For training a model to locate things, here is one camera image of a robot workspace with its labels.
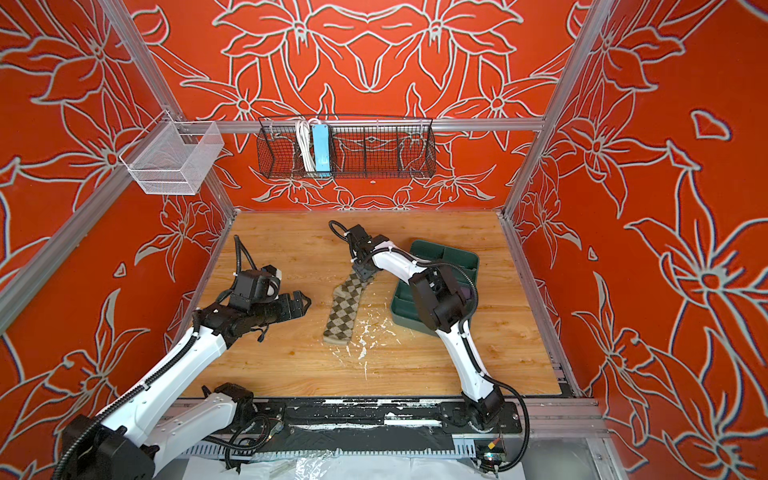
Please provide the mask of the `green compartment tray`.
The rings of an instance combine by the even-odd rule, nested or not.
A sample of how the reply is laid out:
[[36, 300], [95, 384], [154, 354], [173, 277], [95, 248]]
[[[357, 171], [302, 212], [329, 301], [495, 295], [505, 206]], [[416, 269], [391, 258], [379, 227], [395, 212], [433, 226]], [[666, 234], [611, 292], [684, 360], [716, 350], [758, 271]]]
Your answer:
[[391, 303], [395, 324], [445, 338], [477, 308], [479, 266], [472, 252], [416, 240], [405, 253], [416, 272], [398, 282]]

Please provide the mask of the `argyle brown green sock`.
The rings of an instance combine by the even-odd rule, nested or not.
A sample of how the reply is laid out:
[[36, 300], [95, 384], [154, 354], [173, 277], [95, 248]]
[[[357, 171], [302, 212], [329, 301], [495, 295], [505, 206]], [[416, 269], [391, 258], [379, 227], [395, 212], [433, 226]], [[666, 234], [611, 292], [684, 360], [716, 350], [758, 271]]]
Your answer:
[[355, 321], [363, 293], [371, 280], [362, 280], [355, 272], [333, 290], [323, 341], [346, 345], [353, 337]]

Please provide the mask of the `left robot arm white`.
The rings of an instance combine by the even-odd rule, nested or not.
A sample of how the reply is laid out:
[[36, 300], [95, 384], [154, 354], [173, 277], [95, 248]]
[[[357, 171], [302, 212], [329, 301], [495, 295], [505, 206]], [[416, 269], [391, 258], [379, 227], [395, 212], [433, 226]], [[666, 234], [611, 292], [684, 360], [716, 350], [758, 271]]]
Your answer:
[[231, 385], [163, 421], [186, 388], [241, 337], [304, 317], [312, 301], [283, 293], [272, 265], [236, 273], [231, 287], [192, 315], [191, 327], [128, 392], [93, 417], [80, 415], [64, 431], [55, 479], [152, 479], [179, 454], [234, 420], [255, 415], [253, 395]]

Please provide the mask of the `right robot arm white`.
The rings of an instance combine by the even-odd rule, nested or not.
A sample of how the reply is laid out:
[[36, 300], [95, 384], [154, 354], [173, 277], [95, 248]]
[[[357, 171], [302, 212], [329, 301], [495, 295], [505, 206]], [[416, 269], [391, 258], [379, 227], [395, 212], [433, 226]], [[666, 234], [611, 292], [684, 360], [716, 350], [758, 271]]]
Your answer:
[[490, 376], [474, 344], [470, 318], [477, 310], [479, 294], [462, 268], [445, 260], [416, 257], [383, 235], [370, 236], [361, 225], [334, 234], [347, 243], [353, 270], [362, 279], [386, 271], [409, 285], [420, 320], [448, 351], [474, 428], [487, 431], [496, 425], [507, 391], [519, 403], [523, 432], [529, 435], [530, 416], [522, 396]]

